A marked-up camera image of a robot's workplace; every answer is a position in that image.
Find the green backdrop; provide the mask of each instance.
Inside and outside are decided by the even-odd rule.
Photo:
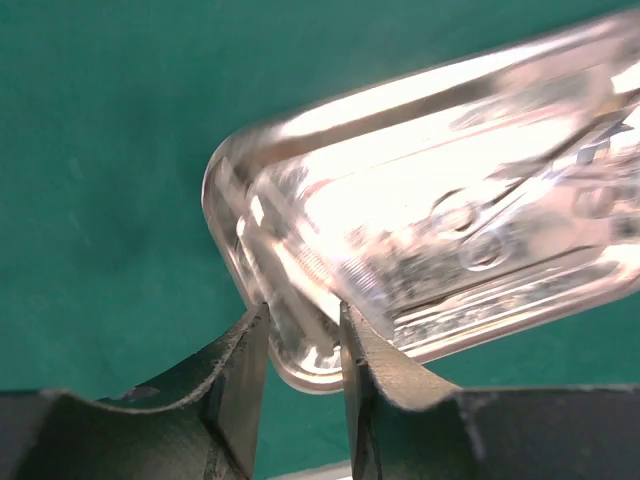
[[[0,0],[0,388],[118,394],[244,311],[200,181],[235,129],[626,0]],[[462,385],[640,380],[628,299],[432,364]],[[348,456],[340,395],[269,371],[257,478]]]

